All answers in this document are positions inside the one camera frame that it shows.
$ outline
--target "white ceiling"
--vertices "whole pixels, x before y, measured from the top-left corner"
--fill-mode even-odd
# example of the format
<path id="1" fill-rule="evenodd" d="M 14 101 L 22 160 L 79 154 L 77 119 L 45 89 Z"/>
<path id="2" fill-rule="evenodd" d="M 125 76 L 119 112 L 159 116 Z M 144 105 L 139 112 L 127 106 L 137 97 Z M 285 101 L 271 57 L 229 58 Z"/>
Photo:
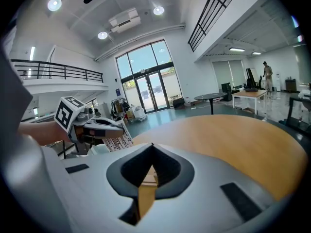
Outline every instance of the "white ceiling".
<path id="1" fill-rule="evenodd" d="M 93 0 L 89 4 L 84 4 L 83 0 L 62 0 L 62 7 L 56 12 L 47 9 L 48 1 L 30 0 L 27 6 L 42 7 L 50 19 L 65 24 L 98 50 L 105 50 L 125 38 L 134 37 L 137 31 L 144 33 L 155 24 L 161 27 L 179 23 L 176 0 Z M 164 14 L 154 15 L 153 9 L 156 6 L 163 6 Z M 133 7 L 141 18 L 141 25 L 122 33 L 112 33 L 108 20 Z M 97 34 L 101 31 L 107 32 L 109 37 L 105 40 L 98 39 Z"/>
<path id="2" fill-rule="evenodd" d="M 298 30 L 279 0 L 266 0 L 256 5 L 247 18 L 215 45 L 205 56 L 246 55 L 268 52 L 297 43 Z M 230 51 L 242 48 L 244 52 Z"/>

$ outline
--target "glass door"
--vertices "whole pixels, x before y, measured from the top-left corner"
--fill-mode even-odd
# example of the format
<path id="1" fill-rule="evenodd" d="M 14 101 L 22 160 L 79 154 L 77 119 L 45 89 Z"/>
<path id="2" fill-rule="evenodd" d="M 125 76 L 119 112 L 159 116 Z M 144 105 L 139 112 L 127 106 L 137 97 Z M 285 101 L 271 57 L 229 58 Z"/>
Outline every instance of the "glass door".
<path id="1" fill-rule="evenodd" d="M 169 108 L 162 76 L 158 72 L 136 79 L 141 103 L 146 113 Z"/>
<path id="2" fill-rule="evenodd" d="M 142 102 L 142 107 L 145 108 L 146 113 L 156 111 L 152 94 L 149 89 L 150 87 L 147 84 L 146 76 L 136 79 L 136 81 L 139 88 L 140 101 Z"/>
<path id="3" fill-rule="evenodd" d="M 156 72 L 154 74 L 148 75 L 149 86 L 152 90 L 156 110 L 164 110 L 167 109 L 168 101 L 166 96 L 166 91 L 163 85 L 162 79 L 160 79 L 159 73 Z"/>

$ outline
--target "black rubber pad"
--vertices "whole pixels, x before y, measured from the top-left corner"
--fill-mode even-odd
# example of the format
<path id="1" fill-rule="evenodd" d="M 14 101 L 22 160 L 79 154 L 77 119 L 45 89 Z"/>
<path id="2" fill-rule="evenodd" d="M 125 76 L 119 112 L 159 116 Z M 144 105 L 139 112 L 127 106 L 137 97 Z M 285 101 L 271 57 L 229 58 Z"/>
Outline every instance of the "black rubber pad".
<path id="1" fill-rule="evenodd" d="M 76 165 L 76 166 L 67 167 L 66 171 L 69 174 L 71 174 L 71 173 L 82 171 L 82 170 L 87 169 L 87 168 L 89 168 L 89 166 L 87 164 L 80 164 L 80 165 Z"/>
<path id="2" fill-rule="evenodd" d="M 224 184 L 220 188 L 245 222 L 262 212 L 235 183 Z"/>

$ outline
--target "floor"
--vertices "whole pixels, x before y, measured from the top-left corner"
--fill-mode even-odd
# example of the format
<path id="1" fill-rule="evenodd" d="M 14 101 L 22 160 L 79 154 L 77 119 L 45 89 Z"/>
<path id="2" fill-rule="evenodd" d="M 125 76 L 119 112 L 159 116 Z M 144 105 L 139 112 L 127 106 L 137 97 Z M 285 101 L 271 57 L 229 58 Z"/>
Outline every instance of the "floor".
<path id="1" fill-rule="evenodd" d="M 267 113 L 265 113 L 265 101 L 258 100 L 258 115 L 262 117 L 266 117 L 273 121 L 279 122 L 280 120 L 284 120 L 287 118 L 288 110 L 289 110 L 289 100 L 291 94 L 288 92 L 273 92 L 271 94 L 271 98 L 268 99 L 267 103 Z M 232 101 L 220 101 L 219 104 L 231 105 Z M 236 106 L 240 108 L 251 107 L 255 108 L 255 101 L 253 99 L 246 99 L 246 98 L 235 98 Z M 293 117 L 299 118 L 299 110 L 298 110 L 299 103 L 294 102 L 293 107 Z M 302 112 L 303 121 L 308 122 L 308 111 L 304 108 Z"/>
<path id="2" fill-rule="evenodd" d="M 258 101 L 258 115 L 261 117 L 268 118 L 274 122 L 284 120 L 287 118 L 289 110 L 289 97 L 290 93 L 287 92 L 274 92 L 271 98 L 268 99 L 267 113 L 265 113 L 265 103 L 264 100 Z M 235 100 L 236 106 L 240 108 L 251 107 L 255 108 L 254 100 L 249 100 L 245 98 L 237 98 Z M 247 117 L 254 117 L 254 114 L 249 112 L 244 112 L 242 110 L 233 110 L 232 101 L 220 101 L 213 104 L 214 114 L 228 114 L 228 115 L 241 115 Z M 210 104 L 209 102 L 203 102 L 197 104 L 196 106 L 186 107 L 185 109 L 168 109 L 164 111 L 159 111 L 155 113 L 148 114 L 148 118 L 142 122 L 134 121 L 132 123 L 127 123 L 126 126 L 130 135 L 134 138 L 135 136 L 149 130 L 160 126 L 162 124 L 178 120 L 186 117 L 194 117 L 201 115 L 210 115 Z M 294 103 L 293 117 L 299 118 L 298 103 Z M 302 112 L 303 121 L 308 122 L 308 111 L 305 109 Z"/>

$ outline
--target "recessed ceiling light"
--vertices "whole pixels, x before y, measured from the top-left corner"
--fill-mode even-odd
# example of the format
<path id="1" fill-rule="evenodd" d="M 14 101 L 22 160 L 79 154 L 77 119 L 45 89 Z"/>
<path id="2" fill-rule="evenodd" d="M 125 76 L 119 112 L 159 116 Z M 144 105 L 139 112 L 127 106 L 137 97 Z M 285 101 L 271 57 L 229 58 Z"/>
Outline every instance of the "recessed ceiling light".
<path id="1" fill-rule="evenodd" d="M 104 40 L 108 37 L 108 34 L 106 32 L 100 32 L 97 37 Z"/>
<path id="2" fill-rule="evenodd" d="M 162 14 L 163 12 L 164 12 L 164 8 L 162 6 L 158 6 L 158 7 L 154 8 L 154 14 L 157 16 Z"/>
<path id="3" fill-rule="evenodd" d="M 51 11 L 59 10 L 61 6 L 62 6 L 61 0 L 50 0 L 48 2 L 48 9 Z"/>
<path id="4" fill-rule="evenodd" d="M 297 39 L 298 39 L 298 42 L 302 42 L 302 39 L 303 39 L 302 35 L 298 36 Z"/>
<path id="5" fill-rule="evenodd" d="M 230 51 L 244 52 L 245 49 L 230 48 Z"/>

